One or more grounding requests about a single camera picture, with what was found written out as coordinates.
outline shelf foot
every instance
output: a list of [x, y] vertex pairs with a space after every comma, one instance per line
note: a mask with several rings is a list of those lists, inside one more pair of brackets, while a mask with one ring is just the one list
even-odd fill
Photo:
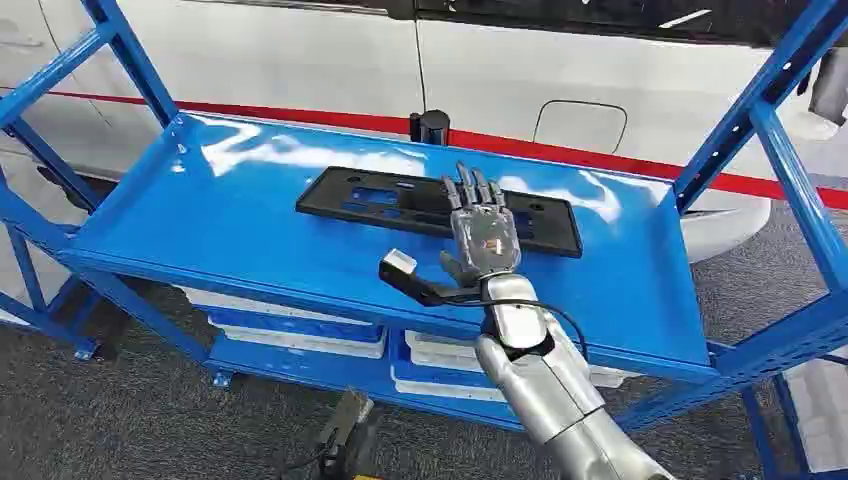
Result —
[[228, 388], [233, 381], [233, 372], [229, 370], [218, 370], [212, 379], [212, 385], [218, 388]]

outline shelf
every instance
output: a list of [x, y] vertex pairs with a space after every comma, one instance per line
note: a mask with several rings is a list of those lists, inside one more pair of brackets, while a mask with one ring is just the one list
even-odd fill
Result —
[[670, 184], [505, 157], [242, 119], [180, 114], [82, 226], [78, 265], [436, 335], [472, 338], [482, 312], [427, 309], [377, 278], [399, 248], [448, 282], [452, 241], [297, 213], [328, 166], [439, 177], [481, 167], [502, 187], [564, 198], [583, 257], [524, 252], [542, 301], [577, 319], [592, 363], [687, 381], [716, 375]]
[[[400, 337], [389, 335], [389, 352]], [[408, 355], [400, 361], [409, 361]], [[509, 406], [500, 402], [399, 393], [391, 378], [392, 355], [380, 359], [350, 357], [261, 343], [230, 340], [218, 335], [204, 365], [313, 387], [367, 392], [374, 400], [520, 430]]]

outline robotic hand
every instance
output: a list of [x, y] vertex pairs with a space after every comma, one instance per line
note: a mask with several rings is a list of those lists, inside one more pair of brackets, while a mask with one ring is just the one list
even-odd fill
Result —
[[459, 188], [448, 177], [442, 180], [459, 259], [442, 252], [440, 260], [460, 288], [416, 277], [416, 261], [398, 250], [380, 262], [380, 277], [423, 305], [485, 309], [475, 346], [480, 365], [564, 478], [671, 479], [607, 414], [586, 359], [538, 301], [530, 281], [514, 273], [521, 250], [503, 192], [479, 170], [472, 180], [461, 163], [457, 169]]

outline lower shelf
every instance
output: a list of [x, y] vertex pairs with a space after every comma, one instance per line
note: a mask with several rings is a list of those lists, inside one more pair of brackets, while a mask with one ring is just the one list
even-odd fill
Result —
[[[389, 336], [390, 350], [393, 340]], [[399, 393], [392, 379], [390, 355], [380, 359], [356, 358], [240, 342], [221, 334], [204, 366], [330, 390], [355, 389], [386, 403], [510, 430], [522, 429], [504, 403]]]

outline black object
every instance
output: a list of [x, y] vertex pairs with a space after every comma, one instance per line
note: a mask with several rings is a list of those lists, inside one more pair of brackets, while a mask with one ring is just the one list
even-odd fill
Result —
[[352, 480], [370, 469], [379, 415], [368, 395], [346, 391], [318, 437], [326, 449], [318, 459], [320, 480]]
[[430, 145], [447, 145], [450, 117], [441, 110], [427, 110], [409, 115], [409, 139]]
[[[521, 248], [579, 258], [583, 245], [571, 204], [565, 200], [504, 191]], [[301, 213], [396, 230], [452, 237], [451, 205], [433, 178], [329, 167], [300, 196]]]
[[480, 300], [479, 284], [473, 287], [456, 288], [431, 282], [419, 277], [414, 271], [404, 272], [393, 265], [391, 261], [387, 260], [387, 257], [380, 260], [380, 265], [377, 269], [380, 279], [425, 307], [436, 307], [450, 301], [464, 302]]

